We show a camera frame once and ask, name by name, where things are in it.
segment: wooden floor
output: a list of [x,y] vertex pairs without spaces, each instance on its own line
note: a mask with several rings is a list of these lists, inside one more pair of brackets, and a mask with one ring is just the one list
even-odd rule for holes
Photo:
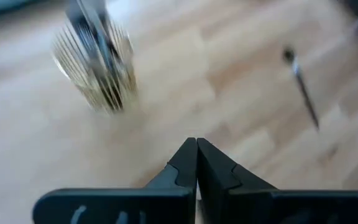
[[[139,107],[107,116],[50,55],[63,9],[0,17],[0,223],[61,187],[141,187],[188,136],[280,189],[358,189],[358,28],[335,0],[118,0]],[[294,46],[317,131],[283,63]]]

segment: metal pin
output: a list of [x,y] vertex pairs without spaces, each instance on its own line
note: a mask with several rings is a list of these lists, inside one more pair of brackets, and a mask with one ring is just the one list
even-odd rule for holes
[[284,56],[284,60],[292,66],[292,71],[296,78],[296,82],[298,83],[298,88],[302,92],[303,99],[305,101],[305,105],[309,111],[309,115],[311,116],[311,119],[313,120],[314,126],[316,126],[316,128],[318,130],[319,129],[318,117],[317,117],[316,111],[314,110],[312,101],[309,97],[305,82],[303,81],[303,75],[300,70],[296,54],[292,48],[287,47],[284,50],[283,56]]

